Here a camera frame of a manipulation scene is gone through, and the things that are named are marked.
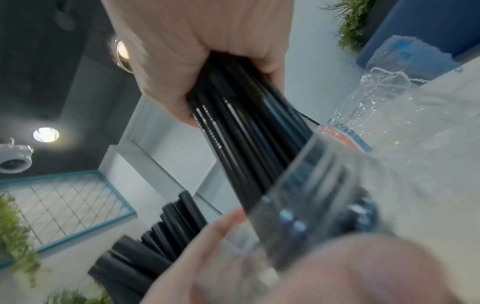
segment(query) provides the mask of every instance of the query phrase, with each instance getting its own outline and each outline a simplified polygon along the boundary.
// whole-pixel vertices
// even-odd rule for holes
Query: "blue frame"
[[[64,237],[62,239],[59,239],[55,242],[52,242],[50,244],[44,245],[44,246],[42,246],[42,247],[40,247],[36,250],[37,253],[45,252],[45,251],[50,250],[54,247],[58,247],[60,245],[68,243],[68,242],[70,242],[70,241],[72,241],[76,238],[79,238],[81,236],[90,234],[90,233],[92,233],[94,231],[97,231],[99,229],[102,229],[106,226],[112,225],[116,222],[119,222],[119,221],[124,220],[128,217],[136,215],[137,212],[127,202],[127,200],[120,194],[120,192],[118,192],[118,190],[112,184],[110,184],[110,182],[107,180],[107,178],[105,178],[105,176],[98,170],[82,171],[82,172],[74,172],[74,173],[63,173],[63,174],[53,174],[53,175],[43,175],[43,176],[35,176],[35,177],[25,177],[25,178],[17,178],[17,179],[9,179],[9,180],[0,181],[0,185],[18,184],[18,183],[26,183],[26,182],[37,181],[37,180],[52,179],[52,178],[67,177],[67,176],[77,176],[77,175],[88,175],[88,174],[96,174],[102,180],[102,182],[104,182],[105,185],[107,185],[110,188],[112,193],[116,195],[117,199],[127,208],[128,213],[124,214],[124,215],[121,215],[119,217],[116,217],[114,219],[105,221],[103,223],[100,223],[100,224],[98,224],[94,227],[90,227],[90,228],[87,228],[85,230],[79,231],[77,233],[71,234],[69,236],[66,236],[66,237]],[[4,261],[0,261],[0,270],[10,266],[12,264],[12,261],[13,261],[12,259],[6,259]]]

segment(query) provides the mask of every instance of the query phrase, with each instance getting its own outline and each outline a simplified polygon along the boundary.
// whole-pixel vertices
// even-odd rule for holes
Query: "ceiling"
[[[0,179],[97,169],[119,142],[141,93],[113,35],[100,0],[0,1],[0,136],[35,149],[29,170]],[[60,138],[37,142],[39,127]]]

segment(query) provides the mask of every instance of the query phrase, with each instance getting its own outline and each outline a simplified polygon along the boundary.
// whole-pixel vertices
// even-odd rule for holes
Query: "security camera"
[[[20,173],[32,165],[34,150],[27,145],[16,145],[13,138],[0,141],[0,173]]]

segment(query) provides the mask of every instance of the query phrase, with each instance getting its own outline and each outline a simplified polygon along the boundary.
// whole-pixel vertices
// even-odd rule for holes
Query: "green plant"
[[[81,291],[64,289],[49,295],[43,304],[114,304],[114,301],[104,290],[98,297],[88,298]]]
[[[33,288],[37,283],[36,274],[41,262],[29,243],[30,228],[20,223],[20,211],[14,202],[15,199],[10,195],[0,193],[0,252],[13,259],[14,268],[27,275]]]
[[[327,5],[324,10],[337,11],[335,20],[341,19],[338,30],[341,49],[350,48],[354,52],[362,49],[362,30],[367,22],[367,16],[376,0],[339,0],[334,5]]]

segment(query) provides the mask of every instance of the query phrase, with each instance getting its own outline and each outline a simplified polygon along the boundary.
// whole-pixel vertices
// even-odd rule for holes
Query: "bottle label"
[[[371,146],[355,133],[354,130],[332,119],[327,122],[327,125],[321,127],[320,130],[322,134],[328,135],[354,150],[365,153],[372,151]]]

